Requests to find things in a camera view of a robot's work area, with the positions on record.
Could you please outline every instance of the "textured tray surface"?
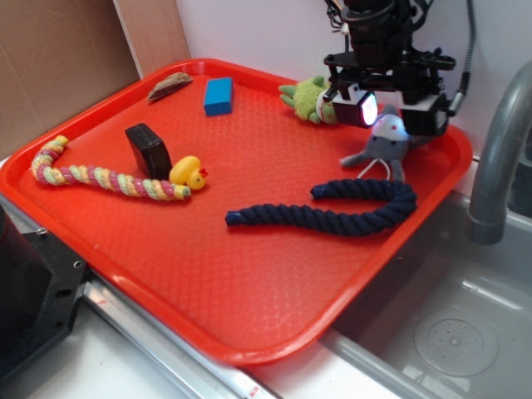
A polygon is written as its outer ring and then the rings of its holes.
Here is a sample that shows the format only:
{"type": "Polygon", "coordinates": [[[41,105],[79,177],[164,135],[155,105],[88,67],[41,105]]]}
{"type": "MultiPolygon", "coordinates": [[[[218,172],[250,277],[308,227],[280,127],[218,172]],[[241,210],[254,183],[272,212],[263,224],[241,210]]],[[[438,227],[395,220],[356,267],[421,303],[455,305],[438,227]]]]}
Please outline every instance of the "textured tray surface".
{"type": "MultiPolygon", "coordinates": [[[[283,78],[214,60],[169,66],[48,132],[0,170],[1,191],[70,244],[91,267],[200,350],[245,365],[316,340],[466,172],[471,148],[451,127],[404,161],[419,209],[396,229],[342,238],[290,227],[228,228],[228,210],[309,204],[361,213],[377,202],[324,200],[309,191],[354,178],[338,159],[362,150],[369,131],[300,121],[278,99],[283,78]],[[170,73],[194,81],[160,101],[148,92],[170,73]],[[233,112],[204,114],[207,81],[234,79],[233,112]],[[53,187],[29,172],[41,146],[71,140],[54,166],[94,165],[144,177],[125,129],[144,122],[174,162],[196,155],[207,185],[188,202],[132,199],[85,185],[53,187]]],[[[376,166],[368,177],[384,178],[376,166]]]]}

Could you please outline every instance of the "cardboard box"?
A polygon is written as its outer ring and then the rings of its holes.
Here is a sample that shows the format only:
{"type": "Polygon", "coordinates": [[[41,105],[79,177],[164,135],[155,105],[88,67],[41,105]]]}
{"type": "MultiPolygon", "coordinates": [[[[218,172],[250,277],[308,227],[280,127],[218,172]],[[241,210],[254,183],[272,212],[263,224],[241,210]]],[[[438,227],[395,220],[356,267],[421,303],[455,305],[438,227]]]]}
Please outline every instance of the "cardboard box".
{"type": "Polygon", "coordinates": [[[0,159],[139,79],[113,2],[1,4],[0,159]]]}

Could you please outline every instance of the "striped rope toy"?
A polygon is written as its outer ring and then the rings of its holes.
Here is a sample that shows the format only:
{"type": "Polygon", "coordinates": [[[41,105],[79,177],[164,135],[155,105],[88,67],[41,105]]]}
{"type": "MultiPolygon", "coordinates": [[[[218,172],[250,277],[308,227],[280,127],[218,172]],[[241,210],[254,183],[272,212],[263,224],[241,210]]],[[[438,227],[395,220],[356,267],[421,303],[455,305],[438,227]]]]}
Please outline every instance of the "striped rope toy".
{"type": "Polygon", "coordinates": [[[46,143],[35,155],[32,174],[43,184],[72,185],[83,183],[129,197],[151,198],[157,201],[188,200],[191,192],[185,185],[174,185],[167,180],[139,179],[118,174],[113,170],[94,166],[52,168],[52,163],[65,150],[68,139],[59,135],[46,143]]]}

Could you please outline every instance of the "navy blue rope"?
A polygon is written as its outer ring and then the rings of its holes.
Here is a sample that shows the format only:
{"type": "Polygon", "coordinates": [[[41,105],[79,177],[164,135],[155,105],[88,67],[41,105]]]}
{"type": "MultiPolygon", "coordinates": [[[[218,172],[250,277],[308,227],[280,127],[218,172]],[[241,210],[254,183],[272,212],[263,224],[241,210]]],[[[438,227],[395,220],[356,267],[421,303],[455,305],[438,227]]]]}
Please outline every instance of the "navy blue rope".
{"type": "Polygon", "coordinates": [[[309,206],[254,205],[225,216],[228,226],[281,224],[315,229],[343,236],[364,236],[390,229],[403,222],[416,210],[417,195],[410,185],[390,180],[332,180],[316,185],[310,191],[315,200],[347,198],[351,200],[382,200],[388,204],[363,214],[336,214],[309,206]]]}

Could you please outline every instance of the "cardboard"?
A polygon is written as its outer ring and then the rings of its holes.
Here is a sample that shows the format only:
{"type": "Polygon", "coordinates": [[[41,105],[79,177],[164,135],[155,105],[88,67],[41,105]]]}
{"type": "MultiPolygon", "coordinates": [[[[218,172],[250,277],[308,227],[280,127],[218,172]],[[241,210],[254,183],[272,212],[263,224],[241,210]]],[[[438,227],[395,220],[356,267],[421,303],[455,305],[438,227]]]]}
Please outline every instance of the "cardboard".
{"type": "Polygon", "coordinates": [[[113,2],[1,3],[0,160],[139,79],[113,2]]]}
{"type": "Polygon", "coordinates": [[[113,0],[140,77],[190,59],[175,0],[113,0]]]}

